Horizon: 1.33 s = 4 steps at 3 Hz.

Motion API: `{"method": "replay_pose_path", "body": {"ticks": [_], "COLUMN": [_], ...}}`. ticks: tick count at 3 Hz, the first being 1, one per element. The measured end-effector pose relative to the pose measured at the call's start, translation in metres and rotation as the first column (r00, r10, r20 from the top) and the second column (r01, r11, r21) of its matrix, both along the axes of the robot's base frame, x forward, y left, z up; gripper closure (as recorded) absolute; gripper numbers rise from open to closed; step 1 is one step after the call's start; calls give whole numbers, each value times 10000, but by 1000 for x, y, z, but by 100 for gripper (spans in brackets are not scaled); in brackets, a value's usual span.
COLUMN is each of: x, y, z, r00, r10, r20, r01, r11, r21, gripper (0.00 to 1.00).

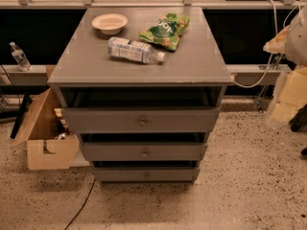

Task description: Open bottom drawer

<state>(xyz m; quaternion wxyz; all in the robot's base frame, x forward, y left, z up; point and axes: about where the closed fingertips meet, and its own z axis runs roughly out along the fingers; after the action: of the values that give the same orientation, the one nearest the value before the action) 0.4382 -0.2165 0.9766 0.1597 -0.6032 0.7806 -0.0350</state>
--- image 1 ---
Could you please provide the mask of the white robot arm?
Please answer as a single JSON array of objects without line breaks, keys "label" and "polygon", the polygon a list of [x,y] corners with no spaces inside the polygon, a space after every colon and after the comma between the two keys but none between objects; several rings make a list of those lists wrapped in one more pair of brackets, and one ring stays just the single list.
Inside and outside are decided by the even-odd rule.
[{"label": "white robot arm", "polygon": [[291,73],[282,73],[277,78],[273,101],[268,109],[271,123],[286,125],[307,104],[307,5],[264,45],[263,50],[283,54],[295,64]]}]

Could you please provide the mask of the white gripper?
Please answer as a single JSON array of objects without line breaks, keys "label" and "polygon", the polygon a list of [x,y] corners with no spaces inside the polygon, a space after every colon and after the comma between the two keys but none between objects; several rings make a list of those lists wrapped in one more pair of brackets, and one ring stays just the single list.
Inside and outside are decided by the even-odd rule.
[{"label": "white gripper", "polygon": [[[283,28],[268,41],[263,50],[271,54],[284,54],[289,27]],[[285,126],[307,104],[307,66],[298,65],[290,73],[282,72],[273,89],[273,99],[267,111],[269,126]]]}]

